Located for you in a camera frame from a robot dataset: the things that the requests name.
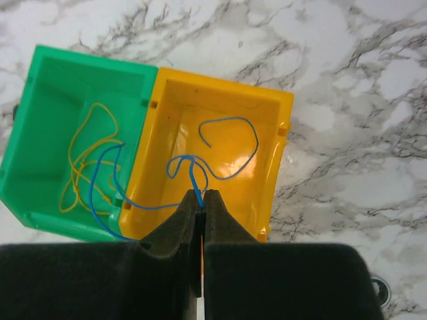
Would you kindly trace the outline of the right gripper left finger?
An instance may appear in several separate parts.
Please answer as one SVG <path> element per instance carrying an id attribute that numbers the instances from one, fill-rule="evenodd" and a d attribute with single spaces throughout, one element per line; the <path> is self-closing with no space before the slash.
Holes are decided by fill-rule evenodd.
<path id="1" fill-rule="evenodd" d="M 175 212 L 140 243 L 144 319 L 196 319 L 199 297 L 198 202 L 185 193 Z"/>

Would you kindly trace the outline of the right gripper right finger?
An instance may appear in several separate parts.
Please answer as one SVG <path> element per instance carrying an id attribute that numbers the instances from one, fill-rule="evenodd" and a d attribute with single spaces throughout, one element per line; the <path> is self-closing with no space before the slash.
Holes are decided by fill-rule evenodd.
<path id="1" fill-rule="evenodd" d="M 256 239 L 230 214 L 218 190 L 204 195 L 204 310 L 206 319 L 229 319 L 241 304 L 241 291 L 250 285 L 245 264 Z"/>

